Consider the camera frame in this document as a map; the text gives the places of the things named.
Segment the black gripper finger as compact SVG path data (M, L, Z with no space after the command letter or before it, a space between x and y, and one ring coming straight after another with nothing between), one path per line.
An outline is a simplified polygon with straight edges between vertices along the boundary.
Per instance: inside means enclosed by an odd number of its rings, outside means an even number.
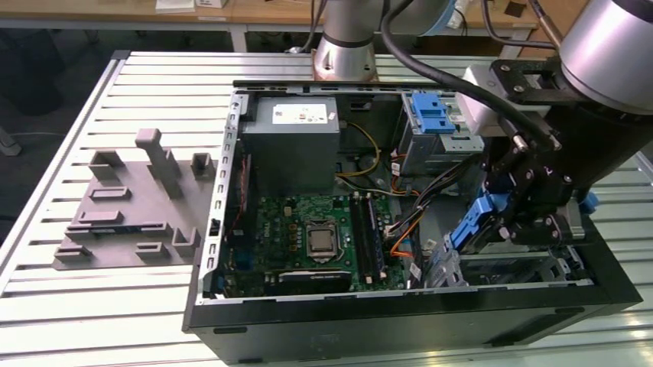
M512 242L516 245L569 245L587 237L588 189L549 167L515 175Z
M540 178L536 158L548 146L523 135L485 138L483 152L484 192L505 197L505 206L497 206L484 221L487 239L549 240L551 228L536 213L531 195Z

